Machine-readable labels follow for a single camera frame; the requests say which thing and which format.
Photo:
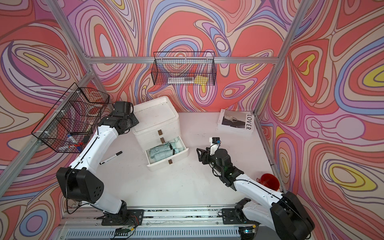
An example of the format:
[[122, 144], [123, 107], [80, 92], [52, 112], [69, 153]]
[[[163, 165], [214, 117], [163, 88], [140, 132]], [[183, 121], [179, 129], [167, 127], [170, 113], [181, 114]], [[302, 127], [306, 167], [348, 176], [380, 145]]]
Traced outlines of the mint umbrella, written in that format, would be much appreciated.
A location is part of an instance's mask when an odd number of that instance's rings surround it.
[[157, 146], [157, 147], [150, 149], [150, 154], [154, 155], [157, 153], [161, 153], [161, 152], [168, 151], [168, 150], [175, 150], [175, 149], [178, 149], [179, 151], [180, 150], [183, 151], [184, 147], [179, 142], [171, 142], [171, 143], [168, 142], [168, 143], [164, 143], [163, 145], [160, 145], [160, 146]]
[[150, 151], [150, 164], [156, 163], [158, 161], [164, 160], [166, 158], [169, 158], [175, 154], [177, 154], [179, 151], [177, 149], [173, 150], [166, 150], [163, 152], [155, 153], [154, 151]]

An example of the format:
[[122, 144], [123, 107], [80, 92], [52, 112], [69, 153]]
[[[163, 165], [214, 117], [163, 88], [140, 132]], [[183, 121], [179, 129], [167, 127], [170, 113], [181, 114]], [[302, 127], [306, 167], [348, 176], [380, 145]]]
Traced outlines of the white drawer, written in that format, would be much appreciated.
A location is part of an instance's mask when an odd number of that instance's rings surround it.
[[181, 137], [177, 137], [164, 144], [146, 150], [148, 160], [147, 168], [157, 171], [185, 159], [189, 155], [189, 148], [186, 147]]

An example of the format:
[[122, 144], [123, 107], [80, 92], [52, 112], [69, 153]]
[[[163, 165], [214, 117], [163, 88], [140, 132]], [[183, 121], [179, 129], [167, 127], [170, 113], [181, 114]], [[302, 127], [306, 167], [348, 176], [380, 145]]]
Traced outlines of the white drawer cabinet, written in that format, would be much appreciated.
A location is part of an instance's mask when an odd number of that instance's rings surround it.
[[160, 138], [166, 143], [182, 135], [179, 114], [167, 96], [134, 106], [134, 115], [139, 123], [132, 132], [143, 151], [161, 145]]

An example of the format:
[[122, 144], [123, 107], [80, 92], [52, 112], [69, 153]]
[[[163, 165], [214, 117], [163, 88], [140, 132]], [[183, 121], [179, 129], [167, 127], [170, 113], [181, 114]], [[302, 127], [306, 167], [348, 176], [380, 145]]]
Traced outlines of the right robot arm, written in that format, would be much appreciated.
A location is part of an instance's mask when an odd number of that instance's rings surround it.
[[257, 222], [274, 230], [282, 240], [307, 240], [315, 223], [292, 192], [280, 193], [251, 179], [235, 167], [225, 149], [197, 149], [199, 161], [211, 167], [226, 187], [246, 197], [237, 202], [235, 216], [241, 223]]

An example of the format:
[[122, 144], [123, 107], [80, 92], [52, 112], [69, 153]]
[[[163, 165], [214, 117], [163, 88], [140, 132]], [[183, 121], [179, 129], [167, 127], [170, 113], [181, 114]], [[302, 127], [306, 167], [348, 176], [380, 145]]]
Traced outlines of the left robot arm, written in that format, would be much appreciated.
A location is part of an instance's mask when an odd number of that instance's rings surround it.
[[109, 194], [96, 172], [109, 146], [138, 123], [132, 103], [115, 102], [114, 110], [101, 119], [80, 155], [68, 167], [59, 168], [56, 177], [66, 199], [67, 210], [68, 201], [73, 200], [89, 204], [108, 217], [124, 218], [127, 215], [126, 202]]

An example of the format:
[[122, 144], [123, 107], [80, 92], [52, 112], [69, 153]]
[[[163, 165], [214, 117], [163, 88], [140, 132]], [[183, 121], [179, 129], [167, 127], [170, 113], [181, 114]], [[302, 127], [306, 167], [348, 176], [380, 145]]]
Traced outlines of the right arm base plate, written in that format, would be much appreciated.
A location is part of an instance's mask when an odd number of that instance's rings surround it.
[[242, 200], [237, 202], [233, 208], [230, 208], [230, 209], [226, 208], [218, 211], [218, 216], [223, 219], [223, 224], [224, 225], [255, 224], [258, 226], [260, 223], [249, 220], [243, 213], [244, 206], [250, 201], [251, 199], [249, 198], [243, 198]]

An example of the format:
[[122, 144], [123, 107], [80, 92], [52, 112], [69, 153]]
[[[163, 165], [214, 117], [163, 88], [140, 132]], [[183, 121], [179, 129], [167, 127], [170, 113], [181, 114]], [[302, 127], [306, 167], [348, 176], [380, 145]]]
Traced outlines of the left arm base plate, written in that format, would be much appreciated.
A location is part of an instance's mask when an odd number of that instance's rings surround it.
[[101, 217], [102, 226], [140, 226], [143, 222], [144, 210], [123, 210], [118, 214], [107, 214]]

